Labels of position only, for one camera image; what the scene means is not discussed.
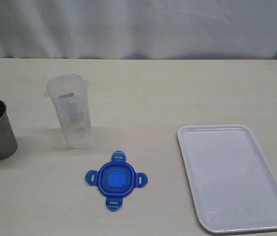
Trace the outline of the blue four-tab container lid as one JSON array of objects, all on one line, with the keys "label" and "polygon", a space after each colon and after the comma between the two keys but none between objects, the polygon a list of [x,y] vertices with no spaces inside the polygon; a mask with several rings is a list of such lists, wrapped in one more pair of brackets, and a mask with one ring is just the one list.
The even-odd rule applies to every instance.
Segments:
[{"label": "blue four-tab container lid", "polygon": [[100,170],[90,170],[85,174],[85,181],[90,186],[96,186],[106,197],[106,207],[109,211],[117,211],[135,188],[143,188],[148,183],[145,173],[137,173],[132,165],[126,162],[126,154],[117,150],[112,153],[111,161],[104,164]]}]

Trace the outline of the clear plastic container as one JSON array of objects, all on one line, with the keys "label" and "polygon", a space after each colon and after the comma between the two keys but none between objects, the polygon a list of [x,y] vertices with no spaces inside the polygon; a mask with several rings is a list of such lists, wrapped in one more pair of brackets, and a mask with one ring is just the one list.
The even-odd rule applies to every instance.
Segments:
[{"label": "clear plastic container", "polygon": [[91,140],[88,87],[89,82],[77,74],[57,76],[46,85],[44,95],[50,98],[55,108],[70,148],[80,148]]}]

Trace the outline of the white plastic tray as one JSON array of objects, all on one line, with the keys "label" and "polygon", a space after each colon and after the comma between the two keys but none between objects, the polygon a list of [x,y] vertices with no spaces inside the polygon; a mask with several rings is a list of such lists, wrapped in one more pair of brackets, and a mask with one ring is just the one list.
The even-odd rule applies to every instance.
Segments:
[{"label": "white plastic tray", "polygon": [[246,126],[186,125],[177,137],[204,229],[216,234],[277,230],[277,181]]}]

